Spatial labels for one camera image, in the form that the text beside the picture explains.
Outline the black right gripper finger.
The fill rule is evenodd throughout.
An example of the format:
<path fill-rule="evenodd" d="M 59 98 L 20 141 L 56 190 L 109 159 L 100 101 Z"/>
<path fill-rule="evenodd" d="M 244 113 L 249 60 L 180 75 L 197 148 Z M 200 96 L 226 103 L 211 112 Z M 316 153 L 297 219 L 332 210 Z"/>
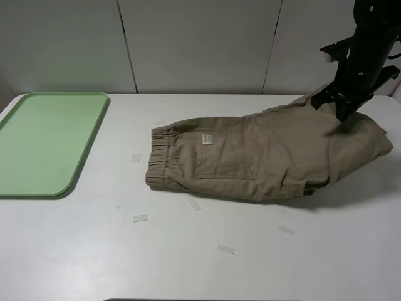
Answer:
<path fill-rule="evenodd" d="M 365 99 L 359 98 L 341 98 L 335 100 L 336 118 L 340 122 L 344 122 L 350 114 L 356 112 L 363 104 Z"/>
<path fill-rule="evenodd" d="M 326 86 L 320 92 L 311 97 L 310 104 L 315 110 L 318 110 L 322 105 L 327 103 L 335 103 L 336 98 L 334 95 L 333 87 Z"/>

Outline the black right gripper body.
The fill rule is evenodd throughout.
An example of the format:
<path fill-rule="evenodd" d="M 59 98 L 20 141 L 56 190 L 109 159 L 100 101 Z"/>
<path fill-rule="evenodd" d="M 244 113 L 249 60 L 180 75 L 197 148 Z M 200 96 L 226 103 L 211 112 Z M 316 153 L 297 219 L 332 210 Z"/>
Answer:
<path fill-rule="evenodd" d="M 326 94 L 331 99 L 360 100 L 371 99 L 372 95 L 389 80 L 400 75 L 400 69 L 394 65 L 372 70 L 360 70 L 360 66 L 349 67 L 350 62 L 338 63 L 334 80 L 327 86 Z"/>

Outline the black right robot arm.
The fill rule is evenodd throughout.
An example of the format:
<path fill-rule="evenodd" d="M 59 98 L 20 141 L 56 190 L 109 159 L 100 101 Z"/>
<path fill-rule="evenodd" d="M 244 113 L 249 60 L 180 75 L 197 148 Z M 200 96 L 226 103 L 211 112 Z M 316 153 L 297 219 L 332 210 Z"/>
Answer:
<path fill-rule="evenodd" d="M 334 103 L 336 118 L 342 122 L 400 74 L 396 66 L 384 66 L 400 57 L 389 55 L 400 41 L 400 1 L 355 1 L 353 16 L 353 36 L 320 49 L 338 68 L 334 80 L 311 97 L 315 109 Z"/>

